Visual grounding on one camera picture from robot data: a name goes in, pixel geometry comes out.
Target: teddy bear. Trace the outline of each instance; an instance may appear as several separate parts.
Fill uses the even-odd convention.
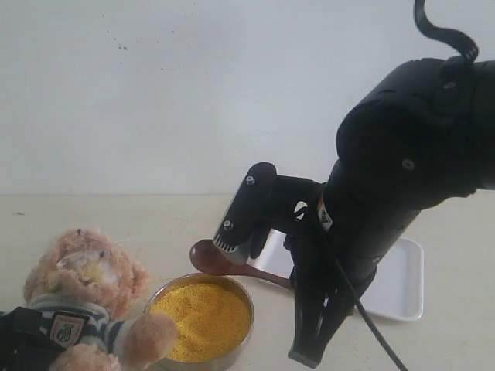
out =
[[[99,230],[59,235],[26,279],[26,307],[65,349],[49,371],[143,370],[166,357],[177,336],[167,315],[124,319],[151,275]]]

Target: bowl rim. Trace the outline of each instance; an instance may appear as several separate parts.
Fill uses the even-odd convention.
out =
[[[197,276],[204,276],[204,277],[216,277],[216,278],[219,278],[221,280],[227,280],[227,281],[230,281],[232,284],[238,286],[241,291],[244,293],[245,297],[247,298],[247,302],[249,304],[249,307],[250,307],[250,310],[251,310],[251,318],[250,318],[250,322],[249,322],[249,330],[247,331],[246,335],[244,336],[244,338],[242,339],[242,342],[239,343],[239,345],[237,345],[235,348],[233,348],[232,350],[228,351],[228,352],[225,352],[224,354],[222,354],[221,356],[218,356],[217,358],[212,358],[212,359],[208,359],[207,361],[202,361],[202,362],[181,362],[181,361],[176,361],[174,359],[170,359],[168,357],[164,357],[161,361],[163,360],[166,360],[167,362],[171,362],[171,363],[176,363],[176,364],[180,364],[180,365],[204,365],[204,364],[208,364],[208,363],[211,363],[211,362],[215,362],[217,361],[218,359],[222,359],[224,357],[227,357],[229,356],[230,354],[234,353],[234,352],[238,352],[239,349],[242,349],[244,348],[247,343],[249,342],[250,338],[251,338],[251,334],[253,332],[253,327],[254,327],[254,303],[253,303],[253,300],[251,298],[251,295],[249,294],[248,290],[246,290],[246,288],[244,287],[244,285],[242,285],[241,283],[237,282],[236,280],[234,280],[233,278],[231,277],[228,277],[228,276],[213,276],[211,274],[206,274],[206,273],[201,273],[201,272],[196,272],[196,273],[190,273],[190,274],[184,274],[183,276],[180,276],[180,277],[177,277],[177,278],[174,278],[172,279],[171,281],[167,282],[166,284],[164,284],[163,286],[161,286],[161,288],[159,288],[151,297],[150,299],[148,300],[148,303],[146,304],[145,306],[145,309],[144,309],[144,313],[148,313],[149,311],[149,308],[151,307],[151,303],[160,295],[160,293],[165,290],[167,287],[171,286],[172,284],[175,284],[176,282],[178,281],[181,281],[181,280],[184,280],[184,279],[187,279],[189,277],[197,277]]]

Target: white plate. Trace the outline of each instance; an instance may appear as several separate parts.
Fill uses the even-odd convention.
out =
[[[285,234],[272,230],[261,255],[248,263],[278,276],[289,277],[293,263],[283,247]],[[396,321],[416,321],[423,314],[424,251],[400,238],[378,265],[373,283],[361,298],[373,315]]]

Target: metal bowl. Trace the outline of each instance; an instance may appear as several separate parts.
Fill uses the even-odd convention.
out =
[[[177,288],[182,288],[189,284],[197,283],[215,284],[236,294],[246,304],[246,307],[249,311],[249,315],[251,317],[249,330],[244,337],[244,340],[237,346],[237,348],[223,354],[218,358],[211,359],[206,362],[196,363],[179,362],[173,359],[164,358],[157,363],[158,366],[161,366],[163,369],[166,369],[168,371],[226,371],[227,369],[231,368],[232,365],[237,361],[239,355],[246,348],[249,340],[251,339],[254,320],[253,301],[251,300],[251,296],[248,294],[248,292],[238,282],[228,277],[210,276],[203,273],[188,274],[186,276],[179,277],[164,285],[152,296],[145,307],[145,312],[147,312],[151,308],[155,300],[160,298],[163,294],[174,291]]]

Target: teddy bear head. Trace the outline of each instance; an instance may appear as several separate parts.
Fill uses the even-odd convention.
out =
[[[118,244],[98,230],[67,230],[51,244],[24,285],[27,304],[41,294],[90,302],[112,320],[125,316],[147,292],[150,274]]]

